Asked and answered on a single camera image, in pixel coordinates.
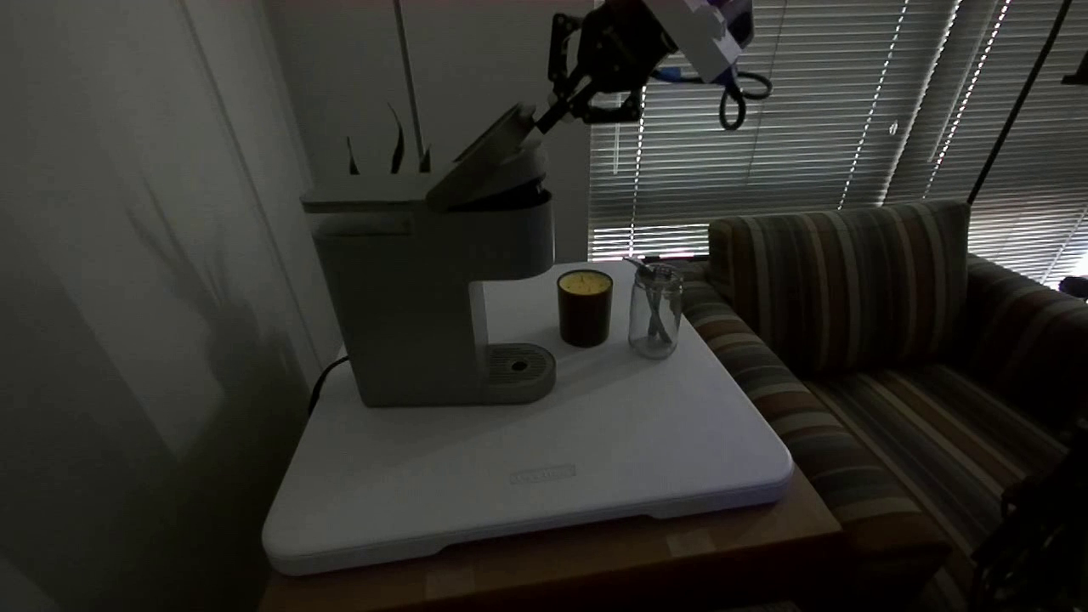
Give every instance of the power cord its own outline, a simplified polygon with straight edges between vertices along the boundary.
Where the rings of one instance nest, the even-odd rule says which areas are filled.
[[[320,388],[326,385],[326,376],[339,367],[339,363],[346,363],[350,357],[336,357],[332,363],[326,363],[323,371],[320,371],[320,376],[314,382],[314,388],[309,388],[309,401],[307,401],[307,415],[314,415],[314,408],[315,408],[315,401],[320,401]]]

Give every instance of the cable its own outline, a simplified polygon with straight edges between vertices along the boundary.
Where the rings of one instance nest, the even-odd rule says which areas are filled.
[[[683,74],[679,69],[656,69],[656,70],[649,70],[649,77],[656,77],[656,83],[671,83],[671,86],[705,86],[705,77],[697,77],[697,74]],[[737,134],[742,125],[743,125],[743,118],[748,118],[748,100],[773,100],[773,77],[766,77],[766,74],[759,74],[759,70],[723,70],[719,77],[717,77],[717,86],[719,86],[719,101],[717,101],[717,122],[719,122],[719,130],[726,130],[726,134]]]
[[[737,134],[748,118],[748,100],[773,100],[773,77],[753,74],[753,70],[723,70],[719,77],[719,101],[717,101],[717,122],[723,134]]]
[[[339,357],[339,362],[332,362],[332,363],[326,363],[323,371],[320,371],[320,376],[314,382],[314,388],[309,388],[309,401],[307,401],[307,415],[314,415],[314,408],[315,408],[315,401],[320,401],[320,388],[326,385],[326,376],[339,367],[339,363],[346,363],[350,357]]]

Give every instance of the wooden table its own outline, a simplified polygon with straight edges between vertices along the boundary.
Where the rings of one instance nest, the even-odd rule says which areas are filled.
[[[837,567],[838,524],[796,473],[776,505],[480,541],[315,579],[272,576],[263,609],[707,609],[818,593]]]

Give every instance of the striped couch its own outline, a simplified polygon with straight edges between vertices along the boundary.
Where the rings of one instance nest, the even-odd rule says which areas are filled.
[[[850,602],[968,587],[1002,492],[1085,413],[1088,306],[973,260],[965,224],[963,204],[719,219],[685,284],[685,320],[838,516]]]

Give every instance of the table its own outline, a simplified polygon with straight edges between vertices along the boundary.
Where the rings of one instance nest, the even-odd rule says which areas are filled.
[[[488,283],[481,290],[488,341],[528,341],[558,357],[558,388],[543,401],[529,408],[374,413],[358,403],[352,382],[339,371],[307,424],[265,524],[267,556],[288,576],[393,561],[385,546],[358,545],[367,537],[385,541],[388,534],[413,541],[413,529],[427,529],[413,515],[427,516],[430,505],[464,516],[455,528],[462,541],[475,545],[422,556],[434,541],[418,537],[422,551],[397,553],[422,561],[346,572],[352,576],[346,580],[344,572],[326,579],[275,579],[267,587],[272,609],[301,606],[326,587],[328,602],[344,606],[350,597],[352,609],[367,609],[367,602],[377,609],[458,602],[464,596],[472,602],[496,602],[501,593],[504,597],[523,597],[538,587],[547,587],[549,602],[571,593],[571,580],[601,587],[601,579],[637,579],[637,593],[647,596],[649,576],[662,579],[671,576],[665,567],[685,567],[685,580],[697,576],[692,566],[705,561],[711,561],[707,567],[719,567],[773,553],[782,545],[802,551],[837,534],[810,484],[791,476],[786,445],[685,323],[671,362],[649,363],[625,351],[628,265],[607,265],[614,278],[612,332],[594,351],[573,351],[558,341],[558,273],[549,269],[528,283]],[[425,476],[430,486],[405,488],[400,484],[412,484],[412,476]],[[538,488],[494,495],[504,504],[486,505],[494,486],[513,486],[516,478]],[[705,516],[711,524],[623,520],[638,515],[637,504],[647,511],[647,499],[665,499],[649,505],[651,516],[711,515]],[[516,545],[523,537],[510,534],[523,529],[549,534],[529,534],[538,545]]]
[[[759,511],[612,520],[315,579],[272,576],[263,612],[673,612],[818,593],[837,567],[838,524],[796,473],[786,499]]]

